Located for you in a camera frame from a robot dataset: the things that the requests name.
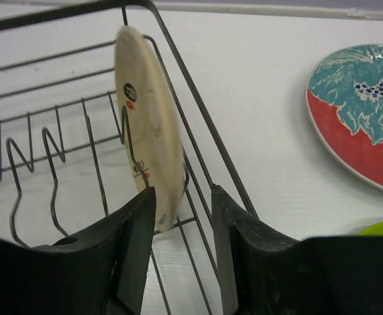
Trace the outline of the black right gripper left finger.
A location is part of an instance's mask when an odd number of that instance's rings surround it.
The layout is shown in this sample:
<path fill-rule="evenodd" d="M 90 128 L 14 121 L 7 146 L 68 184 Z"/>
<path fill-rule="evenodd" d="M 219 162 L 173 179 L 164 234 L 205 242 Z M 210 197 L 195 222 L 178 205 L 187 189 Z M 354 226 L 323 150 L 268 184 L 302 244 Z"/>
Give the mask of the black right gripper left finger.
<path fill-rule="evenodd" d="M 147 188 L 53 245 L 0 239 L 0 314 L 138 314 L 155 221 Z"/>

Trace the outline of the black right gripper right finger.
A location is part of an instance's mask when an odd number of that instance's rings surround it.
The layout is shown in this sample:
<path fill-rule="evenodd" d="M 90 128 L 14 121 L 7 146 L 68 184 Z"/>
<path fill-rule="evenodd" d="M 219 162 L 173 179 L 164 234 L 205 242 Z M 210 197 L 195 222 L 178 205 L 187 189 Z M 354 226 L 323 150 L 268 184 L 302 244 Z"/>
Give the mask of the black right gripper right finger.
<path fill-rule="evenodd" d="M 211 202 L 225 314 L 383 314 L 383 236 L 298 241 L 219 185 Z"/>

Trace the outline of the cream plate with ink motifs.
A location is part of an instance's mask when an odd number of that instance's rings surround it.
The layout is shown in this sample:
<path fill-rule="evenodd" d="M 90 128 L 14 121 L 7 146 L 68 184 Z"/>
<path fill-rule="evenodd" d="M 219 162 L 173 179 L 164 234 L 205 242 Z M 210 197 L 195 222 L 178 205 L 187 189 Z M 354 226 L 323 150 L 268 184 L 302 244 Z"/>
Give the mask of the cream plate with ink motifs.
<path fill-rule="evenodd" d="M 139 191 L 153 186 L 155 227 L 171 229 L 184 187 L 182 143 L 176 106 L 156 54 L 143 35 L 123 26 L 115 40 L 115 86 L 120 110 L 126 109 L 126 151 Z"/>

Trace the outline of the red and teal floral plate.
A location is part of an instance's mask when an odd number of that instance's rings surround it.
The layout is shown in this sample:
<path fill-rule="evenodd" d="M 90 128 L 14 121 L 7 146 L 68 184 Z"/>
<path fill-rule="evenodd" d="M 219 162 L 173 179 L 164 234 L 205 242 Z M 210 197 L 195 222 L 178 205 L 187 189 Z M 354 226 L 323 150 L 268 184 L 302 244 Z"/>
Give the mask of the red and teal floral plate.
<path fill-rule="evenodd" d="M 306 85 L 311 123 L 331 155 L 383 190 L 383 44 L 322 59 Z"/>

